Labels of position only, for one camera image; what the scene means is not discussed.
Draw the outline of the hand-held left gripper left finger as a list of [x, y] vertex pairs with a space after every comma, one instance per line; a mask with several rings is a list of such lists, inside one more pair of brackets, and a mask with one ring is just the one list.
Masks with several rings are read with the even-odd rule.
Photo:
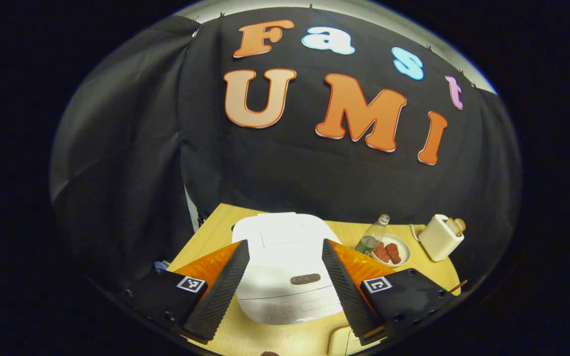
[[147, 322], [198, 343], [213, 340], [249, 263], [247, 240], [176, 270], [154, 269], [117, 293]]

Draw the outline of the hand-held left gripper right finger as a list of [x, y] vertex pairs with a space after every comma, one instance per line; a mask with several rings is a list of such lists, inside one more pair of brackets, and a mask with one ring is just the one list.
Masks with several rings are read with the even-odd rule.
[[396, 272], [329, 239], [322, 259], [361, 345], [395, 343], [436, 320], [456, 296], [415, 268]]

